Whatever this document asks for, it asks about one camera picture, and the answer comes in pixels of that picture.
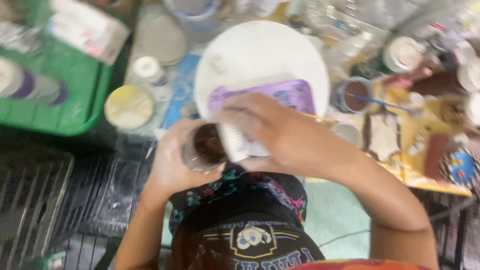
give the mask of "green tray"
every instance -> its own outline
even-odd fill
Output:
[[[52,11],[47,0],[25,0],[27,26],[45,27]],[[62,136],[89,131],[103,112],[113,68],[41,32],[43,49],[36,56],[0,49],[0,55],[34,72],[64,80],[67,100],[55,107],[0,98],[0,124]]]

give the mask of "person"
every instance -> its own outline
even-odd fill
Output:
[[[258,93],[228,99],[216,121],[236,125],[271,155],[247,158],[241,167],[195,172],[182,164],[180,147],[205,121],[182,119],[173,125],[158,142],[117,252],[117,270],[158,268],[169,199],[174,236],[167,269],[438,269],[423,205],[396,177],[323,124]],[[355,194],[372,218],[371,259],[315,262],[324,257],[303,230],[307,197],[293,175],[328,179]]]

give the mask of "hair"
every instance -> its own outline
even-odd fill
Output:
[[[207,240],[203,233],[180,226],[173,237],[167,270],[231,270],[232,258],[228,241],[222,237]]]

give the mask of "white plate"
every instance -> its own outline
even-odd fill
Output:
[[[202,118],[208,118],[208,96],[219,86],[236,91],[296,78],[310,84],[316,115],[324,116],[330,84],[323,58],[311,42],[283,24],[242,23],[206,48],[195,75],[194,100]]]

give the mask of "purple tray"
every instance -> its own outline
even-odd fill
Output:
[[[250,92],[260,92],[297,112],[315,115],[310,84],[302,79],[232,92],[228,91],[225,86],[220,86],[208,97],[208,107],[212,110],[220,110],[226,99]]]

